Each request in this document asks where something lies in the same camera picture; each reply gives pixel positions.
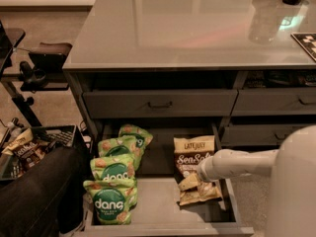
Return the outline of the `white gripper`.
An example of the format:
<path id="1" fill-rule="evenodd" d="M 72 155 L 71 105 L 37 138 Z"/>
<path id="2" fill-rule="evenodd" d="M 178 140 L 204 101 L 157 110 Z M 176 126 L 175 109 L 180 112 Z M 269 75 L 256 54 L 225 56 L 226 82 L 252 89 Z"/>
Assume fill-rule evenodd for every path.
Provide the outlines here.
<path id="1" fill-rule="evenodd" d="M 213 156 L 201 160 L 197 165 L 197 173 L 191 173 L 178 184 L 181 191 L 195 188 L 199 184 L 199 179 L 210 183 L 228 177 L 229 169 L 226 159 L 230 155 L 228 149 L 221 149 Z"/>

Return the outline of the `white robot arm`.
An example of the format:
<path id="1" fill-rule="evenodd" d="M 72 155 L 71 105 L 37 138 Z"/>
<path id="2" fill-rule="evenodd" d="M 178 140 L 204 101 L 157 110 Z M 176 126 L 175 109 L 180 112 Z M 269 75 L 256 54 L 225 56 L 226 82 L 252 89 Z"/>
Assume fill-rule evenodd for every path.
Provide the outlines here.
<path id="1" fill-rule="evenodd" d="M 208 183 L 244 175 L 270 178 L 266 237 L 316 237 L 316 126 L 289 135 L 278 149 L 246 152 L 221 149 L 204 158 L 179 183 L 189 199 L 208 196 Z"/>

